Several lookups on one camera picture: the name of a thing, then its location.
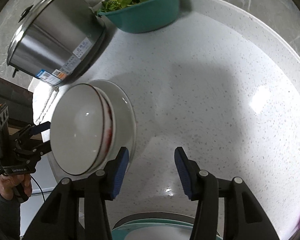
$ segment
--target pot label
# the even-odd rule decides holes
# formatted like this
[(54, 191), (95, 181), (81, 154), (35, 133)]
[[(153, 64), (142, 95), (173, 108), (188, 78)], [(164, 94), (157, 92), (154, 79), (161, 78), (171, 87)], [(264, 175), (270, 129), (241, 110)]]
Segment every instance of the pot label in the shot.
[(56, 85), (61, 81), (61, 79), (57, 78), (56, 76), (48, 73), (43, 69), (36, 75), (36, 77), (43, 79), (45, 82), (51, 85)]
[(84, 38), (83, 41), (76, 47), (73, 51), (73, 54), (75, 54), (78, 58), (81, 58), (83, 54), (86, 53), (88, 49), (92, 46), (92, 43), (89, 41), (87, 37)]
[(60, 71), (66, 75), (70, 75), (74, 71), (74, 69), (77, 67), (77, 65), (79, 65), (80, 62), (81, 62), (81, 60), (78, 59), (77, 56), (72, 54), (71, 57), (67, 60), (67, 62), (60, 68)]
[(53, 75), (55, 75), (56, 77), (60, 78), (60, 79), (65, 79), (66, 78), (66, 74), (64, 74), (63, 72), (55, 69), (55, 71), (52, 72)]

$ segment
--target white plate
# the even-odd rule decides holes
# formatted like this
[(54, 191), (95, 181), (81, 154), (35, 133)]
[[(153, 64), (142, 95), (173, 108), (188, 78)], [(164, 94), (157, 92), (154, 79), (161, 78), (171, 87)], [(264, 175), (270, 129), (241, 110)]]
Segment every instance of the white plate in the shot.
[(134, 111), (128, 96), (116, 84), (107, 80), (93, 80), (90, 85), (97, 87), (108, 96), (116, 118), (115, 142), (111, 153), (106, 161), (113, 160), (117, 156), (121, 147), (127, 147), (129, 150), (129, 168), (136, 150), (137, 125)]
[(91, 168), (103, 136), (100, 95), (87, 85), (70, 88), (58, 102), (51, 120), (50, 142), (60, 168), (80, 175)]

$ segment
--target bowl rim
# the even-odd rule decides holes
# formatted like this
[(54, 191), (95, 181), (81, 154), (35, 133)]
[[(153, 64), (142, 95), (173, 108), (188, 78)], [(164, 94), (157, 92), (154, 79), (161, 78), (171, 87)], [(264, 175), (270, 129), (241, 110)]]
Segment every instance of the bowl rim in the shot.
[[(116, 138), (116, 121), (115, 121), (114, 109), (113, 109), (113, 106), (112, 106), (112, 103), (111, 103), (109, 97), (108, 97), (107, 94), (106, 94), (103, 90), (101, 90), (100, 88), (95, 87), (95, 86), (92, 86), (92, 85), (90, 85), (90, 84), (88, 84), (88, 85), (91, 86), (91, 87), (95, 90), (95, 92), (98, 93), (98, 95), (99, 95), (100, 97), (102, 97), (102, 98), (105, 100), (105, 102), (107, 103), (107, 105), (108, 105), (109, 108), (110, 108), (110, 111), (111, 111), (111, 118), (112, 118), (112, 135), (111, 135), (111, 143), (110, 143), (110, 146), (109, 146), (108, 151), (107, 151), (105, 154), (103, 154), (103, 158), (102, 158), (102, 160), (99, 160), (99, 164), (96, 164), (98, 157), (101, 158), (101, 155), (102, 155), (102, 153), (100, 152), (101, 146), (105, 143), (106, 127), (105, 127), (105, 122), (104, 122), (104, 123), (103, 123), (103, 136), (102, 136), (102, 140), (101, 140), (100, 149), (99, 149), (99, 151), (98, 151), (98, 155), (97, 155), (96, 159), (94, 160), (92, 166), (91, 166), (91, 167), (89, 168), (89, 170), (87, 170), (86, 172), (90, 172), (90, 171), (93, 171), (93, 170), (95, 170), (95, 169), (98, 169), (98, 168), (102, 165), (102, 163), (103, 163), (104, 160), (106, 159), (106, 157), (107, 157), (107, 155), (109, 154), (109, 152), (111, 152), (111, 150), (112, 150), (112, 148), (113, 148), (113, 146), (114, 146), (115, 138)], [(105, 108), (106, 108), (107, 106), (103, 106), (103, 102), (102, 102), (102, 101), (101, 101), (101, 104), (102, 104), (102, 107), (103, 107), (103, 115), (104, 115), (104, 118), (103, 118), (103, 119), (105, 120), (105, 114), (106, 114), (106, 112), (107, 112)]]
[[(120, 94), (120, 96), (124, 97), (124, 100), (126, 103), (125, 105), (127, 106), (127, 109), (129, 110), (129, 118), (132, 120), (132, 123), (131, 123), (132, 144), (131, 144), (131, 150), (128, 149), (129, 150), (129, 162), (128, 162), (128, 166), (126, 169), (126, 172), (127, 172), (127, 170), (129, 169), (129, 167), (131, 165), (131, 162), (135, 156), (135, 152), (136, 152), (136, 148), (137, 148), (137, 119), (136, 119), (136, 115), (135, 115), (132, 103), (131, 103), (128, 95), (126, 94), (126, 92), (119, 85), (117, 85), (116, 83), (114, 83), (110, 80), (105, 80), (105, 79), (90, 80), (89, 84), (92, 86), (96, 86), (98, 88), (99, 88), (99, 86), (108, 87), (109, 89), (110, 89), (110, 87), (112, 87), (112, 89), (115, 88), (115, 91), (116, 91), (115, 97), (117, 97), (119, 94)], [(120, 138), (120, 136), (121, 135), (119, 134), (119, 132), (117, 130), (116, 137), (115, 137), (116, 140), (114, 141), (114, 148), (112, 149), (112, 152), (110, 153), (110, 155), (107, 156), (107, 159), (103, 162), (101, 167), (104, 167), (107, 161), (113, 160), (117, 156), (118, 152), (114, 152), (114, 149), (116, 149), (116, 147), (118, 147), (118, 150), (120, 149), (119, 144), (117, 143), (117, 138)]]

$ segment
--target stacked plates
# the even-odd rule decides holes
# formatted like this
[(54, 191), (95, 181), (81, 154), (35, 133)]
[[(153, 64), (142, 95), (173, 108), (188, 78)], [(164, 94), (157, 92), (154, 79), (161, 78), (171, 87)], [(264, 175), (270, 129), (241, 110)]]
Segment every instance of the stacked plates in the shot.
[(113, 240), (189, 240), (193, 224), (149, 218), (126, 222), (112, 230)]
[(71, 87), (51, 120), (50, 143), (56, 162), (71, 175), (102, 169), (121, 147), (131, 163), (136, 121), (127, 95), (112, 82), (93, 81)]

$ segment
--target teal plate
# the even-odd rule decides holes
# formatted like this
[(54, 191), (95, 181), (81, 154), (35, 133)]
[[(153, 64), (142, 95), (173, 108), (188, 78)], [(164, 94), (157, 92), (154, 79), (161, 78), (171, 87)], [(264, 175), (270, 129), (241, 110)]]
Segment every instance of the teal plate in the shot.
[(184, 225), (184, 226), (189, 226), (189, 227), (193, 226), (193, 224), (191, 224), (191, 223), (186, 223), (186, 222), (172, 220), (172, 219), (162, 219), (162, 218), (137, 219), (137, 220), (126, 222), (123, 225), (129, 225), (129, 224), (134, 224), (134, 223), (165, 223), (165, 224)]
[(113, 240), (186, 240), (190, 238), (192, 226), (171, 223), (126, 223), (112, 230)]

